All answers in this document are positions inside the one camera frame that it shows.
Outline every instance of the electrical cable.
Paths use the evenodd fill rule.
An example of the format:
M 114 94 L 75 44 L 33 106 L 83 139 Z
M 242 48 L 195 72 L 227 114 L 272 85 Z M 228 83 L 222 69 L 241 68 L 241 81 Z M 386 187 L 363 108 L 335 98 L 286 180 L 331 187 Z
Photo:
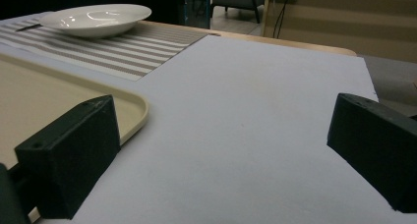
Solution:
M 285 7 L 286 7 L 286 4 L 287 4 L 287 2 L 288 2 L 288 1 L 289 1 L 289 0 L 285 0 L 285 2 L 284 2 L 284 6 L 282 7 L 282 10 L 281 10 L 281 12 L 279 13 L 278 18 L 276 19 L 275 27 L 273 28 L 273 34 L 272 34 L 272 37 L 273 37 L 273 38 L 275 38 L 276 27 L 278 26 L 279 20 L 281 20 L 281 22 L 280 22 L 280 24 L 279 24 L 278 34 L 277 34 L 276 38 L 278 38 L 278 37 L 279 37 L 279 33 L 281 32 L 281 27 L 282 27 L 282 21 L 283 21 L 283 19 L 284 19 L 284 15 L 285 15 Z

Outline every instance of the striped placemat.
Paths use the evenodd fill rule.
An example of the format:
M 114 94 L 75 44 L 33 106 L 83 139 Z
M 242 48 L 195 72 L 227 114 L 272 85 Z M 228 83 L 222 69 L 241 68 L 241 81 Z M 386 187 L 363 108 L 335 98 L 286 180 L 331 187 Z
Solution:
M 138 23 L 111 38 L 85 39 L 52 28 L 15 32 L 37 19 L 0 26 L 0 42 L 42 56 L 136 81 L 207 35 Z

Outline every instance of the beige tray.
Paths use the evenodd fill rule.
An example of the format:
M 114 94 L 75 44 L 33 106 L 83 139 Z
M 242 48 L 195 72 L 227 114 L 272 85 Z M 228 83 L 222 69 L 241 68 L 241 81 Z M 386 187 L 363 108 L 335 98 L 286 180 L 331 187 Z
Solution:
M 85 100 L 112 94 L 121 144 L 147 121 L 137 94 L 0 54 L 0 162 L 17 163 L 14 147 Z

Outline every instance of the floor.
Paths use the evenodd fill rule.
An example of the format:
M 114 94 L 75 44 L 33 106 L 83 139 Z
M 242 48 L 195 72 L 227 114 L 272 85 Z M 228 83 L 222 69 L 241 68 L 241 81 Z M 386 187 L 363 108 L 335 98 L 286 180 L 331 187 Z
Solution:
M 259 8 L 262 18 L 263 7 Z M 215 7 L 210 28 L 249 35 L 261 35 L 253 11 Z M 417 64 L 361 55 L 364 58 L 380 102 L 405 116 L 417 115 Z

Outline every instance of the white plate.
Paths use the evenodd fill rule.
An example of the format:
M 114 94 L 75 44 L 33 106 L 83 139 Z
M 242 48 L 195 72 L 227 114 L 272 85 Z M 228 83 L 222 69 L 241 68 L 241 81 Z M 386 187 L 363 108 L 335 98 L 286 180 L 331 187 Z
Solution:
M 150 8 L 140 5 L 97 5 L 54 12 L 39 22 L 71 35 L 100 38 L 125 32 L 150 14 Z

